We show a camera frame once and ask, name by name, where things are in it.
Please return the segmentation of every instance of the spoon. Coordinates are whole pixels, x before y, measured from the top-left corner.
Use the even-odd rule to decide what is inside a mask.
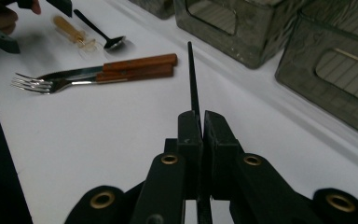
[[[119,45],[121,45],[126,38],[126,36],[123,35],[111,39],[107,35],[105,35],[100,29],[98,29],[94,24],[92,24],[92,22],[89,21],[89,19],[87,19],[79,10],[75,9],[74,13],[78,16],[79,19],[85,22],[91,29],[93,29],[106,40],[106,44],[103,46],[104,49],[115,49]]]

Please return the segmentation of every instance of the metal basket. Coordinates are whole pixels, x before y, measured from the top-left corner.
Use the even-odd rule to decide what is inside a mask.
[[[174,14],[173,0],[130,0],[133,4],[143,8],[162,20]]]
[[[358,0],[304,7],[276,78],[358,130]]]
[[[176,24],[249,68],[282,49],[307,0],[173,0]]]

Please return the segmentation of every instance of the cutlery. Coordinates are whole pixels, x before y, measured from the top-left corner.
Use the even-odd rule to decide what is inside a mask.
[[[17,77],[13,77],[10,86],[25,91],[51,94],[75,85],[171,77],[173,76],[173,67],[176,64],[176,54],[167,54],[105,63],[103,66],[61,71],[42,77],[27,77],[16,73]]]
[[[115,49],[120,46],[125,40],[126,36],[119,36],[116,38],[109,38],[106,34],[104,34],[100,29],[98,29],[86,16],[83,15],[78,9],[74,10],[75,15],[78,16],[83,22],[85,22],[91,29],[101,35],[105,40],[106,44],[103,46],[104,49]]]

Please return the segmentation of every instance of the wooden handle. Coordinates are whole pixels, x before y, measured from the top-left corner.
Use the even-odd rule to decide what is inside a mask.
[[[174,53],[164,54],[154,57],[133,59],[128,61],[116,62],[116,63],[105,63],[103,65],[103,72],[108,73],[112,71],[130,70],[134,68],[155,66],[165,63],[175,66],[177,64],[176,54]]]
[[[69,21],[64,19],[62,16],[54,17],[53,21],[57,27],[65,31],[70,36],[71,41],[73,41],[74,43],[77,41],[84,40],[85,33],[75,29],[75,27],[71,25],[71,23],[69,23]]]
[[[170,63],[165,63],[157,66],[147,66],[142,68],[134,68],[131,70],[100,73],[97,74],[96,80],[97,83],[106,83],[171,76],[173,76],[173,66]]]

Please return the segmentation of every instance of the white surface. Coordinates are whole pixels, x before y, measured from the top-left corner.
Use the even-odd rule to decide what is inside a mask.
[[[42,15],[19,10],[12,37],[21,54],[0,50],[0,120],[33,221],[63,223],[88,190],[128,190],[147,175],[177,137],[177,116],[190,109],[187,41],[193,43],[200,110],[225,116],[245,151],[268,159],[299,193],[337,188],[358,198],[358,132],[279,85],[282,53],[249,70],[125,0],[73,0],[108,36],[125,35],[126,48],[81,57],[51,22],[61,14],[41,1]],[[68,19],[104,44],[75,15]],[[39,95],[9,87],[14,73],[46,73],[165,53],[176,53],[174,77],[72,87]],[[186,223],[195,223],[195,208]],[[213,202],[215,223],[232,223],[227,203]]]

